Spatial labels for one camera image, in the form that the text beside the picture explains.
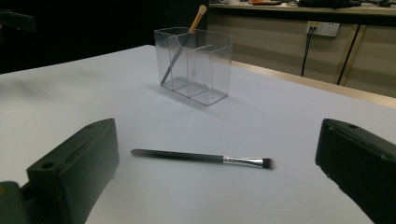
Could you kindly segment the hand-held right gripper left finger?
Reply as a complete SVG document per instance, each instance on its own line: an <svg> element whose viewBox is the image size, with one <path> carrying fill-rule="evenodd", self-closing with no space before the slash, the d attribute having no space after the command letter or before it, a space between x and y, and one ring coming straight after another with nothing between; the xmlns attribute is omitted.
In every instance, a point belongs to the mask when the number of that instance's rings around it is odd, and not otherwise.
<svg viewBox="0 0 396 224"><path fill-rule="evenodd" d="M34 224L85 224L119 162L114 119L74 133L27 169Z"/></svg>

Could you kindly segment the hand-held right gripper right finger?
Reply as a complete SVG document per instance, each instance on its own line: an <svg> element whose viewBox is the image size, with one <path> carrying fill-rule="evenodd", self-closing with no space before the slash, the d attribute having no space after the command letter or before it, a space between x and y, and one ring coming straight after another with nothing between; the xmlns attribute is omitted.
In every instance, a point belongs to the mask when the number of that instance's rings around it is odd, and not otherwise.
<svg viewBox="0 0 396 224"><path fill-rule="evenodd" d="M396 224L396 145L354 124L325 119L315 163L374 224Z"/></svg>

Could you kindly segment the black makeup brush silver ferrule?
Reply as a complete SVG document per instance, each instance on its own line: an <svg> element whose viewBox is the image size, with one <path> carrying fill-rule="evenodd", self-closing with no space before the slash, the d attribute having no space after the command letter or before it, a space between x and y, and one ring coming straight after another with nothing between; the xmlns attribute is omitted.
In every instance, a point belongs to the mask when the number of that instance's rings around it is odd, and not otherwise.
<svg viewBox="0 0 396 224"><path fill-rule="evenodd" d="M198 162L210 162L210 163L230 162L237 164L253 165L268 170L274 170L276 168L275 161L273 159L266 159L266 158L244 158L244 157L234 157L234 156L161 151L161 150L142 149L142 148L132 149L131 154L138 157L159 158L159 159L179 160L179 161L198 161Z"/></svg>

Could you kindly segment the clear plastic divided organizer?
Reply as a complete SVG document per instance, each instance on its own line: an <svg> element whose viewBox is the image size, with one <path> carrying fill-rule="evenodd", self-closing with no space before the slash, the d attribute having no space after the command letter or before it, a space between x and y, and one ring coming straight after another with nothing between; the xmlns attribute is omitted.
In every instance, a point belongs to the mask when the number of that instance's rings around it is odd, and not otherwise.
<svg viewBox="0 0 396 224"><path fill-rule="evenodd" d="M233 36L171 27L154 32L159 83L202 105L229 94Z"/></svg>

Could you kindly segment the orange-tipped makeup brush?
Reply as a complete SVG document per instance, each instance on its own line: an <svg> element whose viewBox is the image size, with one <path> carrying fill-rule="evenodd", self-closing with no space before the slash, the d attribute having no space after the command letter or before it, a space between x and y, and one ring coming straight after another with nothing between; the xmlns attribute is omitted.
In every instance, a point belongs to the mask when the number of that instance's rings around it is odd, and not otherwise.
<svg viewBox="0 0 396 224"><path fill-rule="evenodd" d="M200 5L199 8L198 8L198 12L197 12L197 14L196 14L196 16L195 16L190 28L189 28L189 31L188 31L189 35L191 35L195 31L197 25L199 24L201 18L205 15L205 13L206 13L206 6L205 5ZM165 74L163 76L163 79L161 81L162 84L166 81L166 79L170 75L170 73L172 71L172 67L175 64L175 62L177 61L177 59L179 58L181 52L182 52L182 49L179 49L177 51L177 53L174 55L174 57L172 58L172 60L170 61L168 69L166 70L166 72L165 72Z"/></svg>

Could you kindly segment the wooden table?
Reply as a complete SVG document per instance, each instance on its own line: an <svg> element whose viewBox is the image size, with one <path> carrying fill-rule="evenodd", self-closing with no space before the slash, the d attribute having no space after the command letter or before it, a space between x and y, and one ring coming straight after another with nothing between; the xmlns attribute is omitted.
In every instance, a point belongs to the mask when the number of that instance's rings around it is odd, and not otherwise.
<svg viewBox="0 0 396 224"><path fill-rule="evenodd" d="M275 77L278 79L283 79L286 81L290 81L293 83L298 83L301 85L305 85L307 87L323 90L323 91L328 91L328 92L333 92L341 95L345 95L347 97L355 98L355 99L360 99L366 102L370 102L373 104L378 104L378 105L383 105L383 106L388 106L396 109L396 98L388 97L385 95L381 94L376 94L368 91L361 91L361 90L355 90L351 89L348 87L344 86L339 86L336 84L332 83L327 83L323 81L318 81L306 77L299 77L295 76L292 74L264 68L264 67L259 67L256 65L248 64L248 63L241 63L237 61L232 61L232 66L237 67L240 69L248 70L250 72L258 73L261 75L265 75L268 77Z"/></svg>

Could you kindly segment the white table mat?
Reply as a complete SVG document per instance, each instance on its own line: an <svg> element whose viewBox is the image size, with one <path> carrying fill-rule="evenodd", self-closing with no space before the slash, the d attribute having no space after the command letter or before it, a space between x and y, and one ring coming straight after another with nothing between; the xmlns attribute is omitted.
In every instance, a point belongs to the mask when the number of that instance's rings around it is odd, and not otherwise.
<svg viewBox="0 0 396 224"><path fill-rule="evenodd" d="M396 109L233 67L229 95L200 105L162 88L155 49L0 75L0 181L87 124L113 118L120 165L87 224L372 224L316 166L324 119L396 144ZM135 148L273 159L138 157Z"/></svg>

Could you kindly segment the cluttered background desk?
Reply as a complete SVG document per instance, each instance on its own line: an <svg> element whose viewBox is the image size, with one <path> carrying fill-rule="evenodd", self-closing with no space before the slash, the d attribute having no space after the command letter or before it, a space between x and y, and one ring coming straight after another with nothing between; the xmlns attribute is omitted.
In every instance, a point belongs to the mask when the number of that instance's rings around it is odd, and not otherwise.
<svg viewBox="0 0 396 224"><path fill-rule="evenodd" d="M360 7L291 7L286 3L279 6L252 6L250 4L210 4L210 14L247 16L291 21L326 21L344 24L396 27L396 4L379 7L362 3Z"/></svg>

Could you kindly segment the white wall socket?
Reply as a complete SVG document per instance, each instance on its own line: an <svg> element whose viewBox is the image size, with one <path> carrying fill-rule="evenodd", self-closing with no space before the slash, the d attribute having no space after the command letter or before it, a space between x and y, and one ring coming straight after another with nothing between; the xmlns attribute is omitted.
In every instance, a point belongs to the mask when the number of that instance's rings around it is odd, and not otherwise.
<svg viewBox="0 0 396 224"><path fill-rule="evenodd" d="M336 37L340 24L335 22L309 21L305 32L308 35Z"/></svg>

